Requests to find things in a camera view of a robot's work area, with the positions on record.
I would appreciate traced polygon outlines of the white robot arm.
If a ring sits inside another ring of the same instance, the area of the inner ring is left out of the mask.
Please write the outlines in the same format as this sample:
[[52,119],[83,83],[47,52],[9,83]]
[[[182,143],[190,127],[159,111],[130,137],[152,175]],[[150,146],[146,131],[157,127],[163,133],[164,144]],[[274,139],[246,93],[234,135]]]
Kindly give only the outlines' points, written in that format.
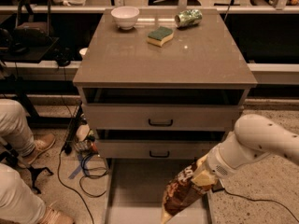
[[259,115],[237,120],[227,138],[214,146],[194,171],[192,182],[199,187],[214,185],[234,175],[242,166],[261,161],[270,154],[299,164],[299,136]]

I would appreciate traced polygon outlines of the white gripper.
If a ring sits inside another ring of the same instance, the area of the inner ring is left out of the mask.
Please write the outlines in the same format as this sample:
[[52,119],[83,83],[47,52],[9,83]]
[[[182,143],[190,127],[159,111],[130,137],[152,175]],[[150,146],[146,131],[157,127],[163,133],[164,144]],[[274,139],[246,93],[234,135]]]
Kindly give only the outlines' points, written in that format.
[[241,156],[239,146],[219,143],[207,155],[196,161],[192,182],[198,186],[215,185],[219,178],[227,178],[240,168]]

